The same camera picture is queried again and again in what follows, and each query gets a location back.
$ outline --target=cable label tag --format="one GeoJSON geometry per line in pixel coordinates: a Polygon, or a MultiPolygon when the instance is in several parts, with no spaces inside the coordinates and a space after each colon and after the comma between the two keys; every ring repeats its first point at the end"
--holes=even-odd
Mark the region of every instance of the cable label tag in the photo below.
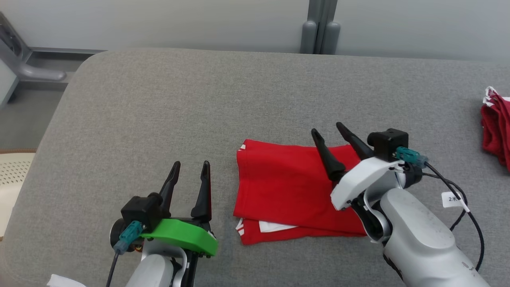
{"type": "Polygon", "coordinates": [[[443,207],[462,206],[462,201],[457,199],[453,192],[441,193],[443,198],[443,207]]]}

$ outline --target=gray fabric tablecloth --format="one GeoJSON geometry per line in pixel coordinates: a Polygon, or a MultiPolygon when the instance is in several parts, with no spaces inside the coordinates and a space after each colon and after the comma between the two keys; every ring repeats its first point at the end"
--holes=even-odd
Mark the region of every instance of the gray fabric tablecloth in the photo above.
{"type": "MultiPolygon", "coordinates": [[[[0,280],[43,286],[52,273],[104,286],[113,257],[108,235],[133,195],[157,192],[176,160],[181,177],[174,216],[188,216],[204,160],[212,167],[219,252],[198,263],[196,286],[402,286],[367,238],[302,238],[242,246],[232,216],[236,150],[246,138],[312,146],[317,128],[345,144],[342,121],[366,138],[396,128],[466,191],[486,238],[480,274],[508,286],[509,175],[481,150],[484,89],[510,95],[510,65],[322,55],[134,50],[105,52],[76,72],[44,135],[0,242],[0,280]]],[[[445,224],[446,187],[424,179],[410,191],[445,224]]],[[[465,218],[458,246],[478,259],[465,218]]],[[[119,259],[112,286],[123,286],[139,254],[119,259]]]]}

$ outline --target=white panel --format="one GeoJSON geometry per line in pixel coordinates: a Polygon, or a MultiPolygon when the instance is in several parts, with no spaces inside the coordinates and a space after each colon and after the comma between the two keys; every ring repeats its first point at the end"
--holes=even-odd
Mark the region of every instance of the white panel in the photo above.
{"type": "Polygon", "coordinates": [[[339,0],[338,55],[510,59],[508,0],[339,0]]]}
{"type": "Polygon", "coordinates": [[[4,102],[15,80],[16,75],[0,60],[0,105],[4,102]]]}
{"type": "Polygon", "coordinates": [[[31,47],[298,52],[308,0],[3,0],[31,47]]]}

